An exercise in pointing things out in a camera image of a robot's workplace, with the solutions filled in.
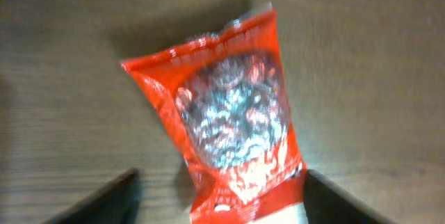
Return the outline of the red snack packet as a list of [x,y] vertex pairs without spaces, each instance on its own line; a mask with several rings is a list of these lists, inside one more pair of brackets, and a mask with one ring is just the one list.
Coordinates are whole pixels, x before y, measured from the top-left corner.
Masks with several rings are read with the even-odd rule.
[[122,62],[195,186],[191,223],[254,223],[302,202],[298,148],[266,4],[181,45]]

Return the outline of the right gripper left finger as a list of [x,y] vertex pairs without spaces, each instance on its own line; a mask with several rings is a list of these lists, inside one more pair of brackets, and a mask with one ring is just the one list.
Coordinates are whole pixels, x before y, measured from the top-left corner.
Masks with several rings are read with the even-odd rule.
[[139,170],[132,168],[45,223],[135,224],[138,210]]

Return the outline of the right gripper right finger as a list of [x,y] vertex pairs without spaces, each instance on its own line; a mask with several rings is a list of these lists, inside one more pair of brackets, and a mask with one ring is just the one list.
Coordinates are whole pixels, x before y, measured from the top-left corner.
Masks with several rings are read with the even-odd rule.
[[309,224],[393,224],[316,170],[303,185],[303,205]]

